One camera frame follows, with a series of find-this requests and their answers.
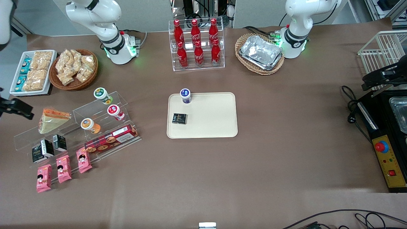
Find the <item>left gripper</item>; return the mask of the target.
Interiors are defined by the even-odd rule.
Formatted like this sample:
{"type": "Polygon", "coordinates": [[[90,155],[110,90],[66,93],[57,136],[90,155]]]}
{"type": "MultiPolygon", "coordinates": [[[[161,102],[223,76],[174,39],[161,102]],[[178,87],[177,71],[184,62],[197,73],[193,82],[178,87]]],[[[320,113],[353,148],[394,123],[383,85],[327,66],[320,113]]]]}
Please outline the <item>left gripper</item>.
{"type": "Polygon", "coordinates": [[[372,71],[362,77],[363,84],[362,90],[367,91],[372,87],[384,84],[406,84],[407,77],[407,64],[406,62],[399,62],[393,68],[386,71],[372,71]]]}

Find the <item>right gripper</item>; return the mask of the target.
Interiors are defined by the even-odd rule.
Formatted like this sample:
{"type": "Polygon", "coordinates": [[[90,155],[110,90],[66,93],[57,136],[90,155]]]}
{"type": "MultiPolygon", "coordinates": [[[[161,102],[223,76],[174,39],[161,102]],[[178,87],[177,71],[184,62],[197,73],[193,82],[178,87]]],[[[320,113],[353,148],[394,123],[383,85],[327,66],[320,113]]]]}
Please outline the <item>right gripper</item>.
{"type": "Polygon", "coordinates": [[[23,116],[28,120],[32,120],[34,114],[32,113],[32,106],[25,102],[15,102],[14,100],[6,100],[0,97],[0,111],[2,113],[15,113],[19,116],[23,116]]]}

